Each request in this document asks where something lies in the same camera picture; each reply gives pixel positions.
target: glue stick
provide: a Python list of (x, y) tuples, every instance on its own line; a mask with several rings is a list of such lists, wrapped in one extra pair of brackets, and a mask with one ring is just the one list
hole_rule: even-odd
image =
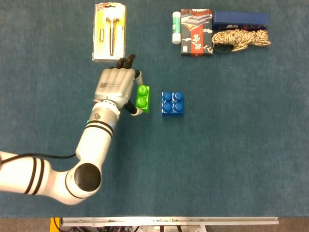
[(180, 34), (180, 12), (175, 11), (173, 13), (173, 33), (172, 33), (172, 42), (173, 44), (180, 44), (181, 34)]

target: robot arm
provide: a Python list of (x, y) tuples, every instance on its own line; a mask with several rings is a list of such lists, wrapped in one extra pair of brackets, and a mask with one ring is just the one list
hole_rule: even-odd
[(131, 69), (134, 55), (120, 59), (116, 67), (105, 69), (98, 83), (94, 107), (76, 148), (80, 160), (71, 170), (57, 172), (46, 160), (0, 152), (0, 190), (52, 197), (65, 204), (77, 204), (96, 193), (102, 185), (105, 161), (120, 109), (132, 115), (142, 111), (129, 100), (133, 82), (142, 84), (140, 71)]

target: table surface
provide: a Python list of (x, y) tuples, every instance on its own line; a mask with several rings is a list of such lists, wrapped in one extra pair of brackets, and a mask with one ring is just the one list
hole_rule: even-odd
[[(96, 195), (67, 206), (1, 192), (0, 217), (309, 216), (309, 2), (119, 2), (150, 114), (122, 111)], [(74, 153), (111, 65), (91, 60), (95, 3), (0, 0), (0, 150)], [(272, 45), (182, 57), (171, 43), (181, 8), (269, 12)], [(184, 116), (161, 116), (166, 90), (184, 92)]]

